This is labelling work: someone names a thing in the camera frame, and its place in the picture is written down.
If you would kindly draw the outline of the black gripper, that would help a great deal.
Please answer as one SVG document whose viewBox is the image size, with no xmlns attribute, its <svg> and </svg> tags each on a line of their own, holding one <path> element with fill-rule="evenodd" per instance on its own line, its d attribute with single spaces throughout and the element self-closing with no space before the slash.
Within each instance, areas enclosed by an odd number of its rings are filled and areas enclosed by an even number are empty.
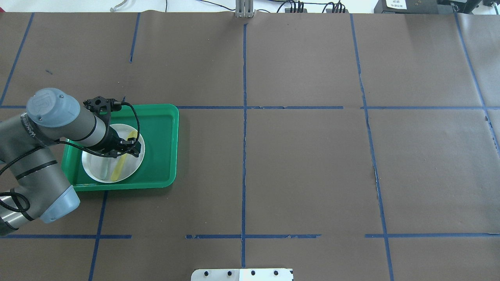
<svg viewBox="0 0 500 281">
<path fill-rule="evenodd" d="M 105 136 L 105 155 L 129 154 L 138 158 L 141 154 L 141 143 L 137 137 L 127 140 L 120 138 L 116 130 L 109 130 Z"/>
</svg>

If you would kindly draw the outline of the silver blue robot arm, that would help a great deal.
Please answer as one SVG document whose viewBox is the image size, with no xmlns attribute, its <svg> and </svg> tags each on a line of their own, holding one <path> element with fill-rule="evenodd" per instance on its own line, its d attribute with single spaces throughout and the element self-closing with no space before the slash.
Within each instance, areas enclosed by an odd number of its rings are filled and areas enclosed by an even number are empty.
<svg viewBox="0 0 500 281">
<path fill-rule="evenodd" d="M 73 212 L 80 198 L 50 147 L 64 144 L 101 158 L 139 157 L 136 137 L 121 138 L 111 113 L 126 101 L 97 96 L 79 103 L 57 88 L 37 91 L 25 112 L 1 122 L 1 172 L 10 170 L 18 186 L 1 192 L 1 236 L 41 219 L 51 223 Z"/>
</svg>

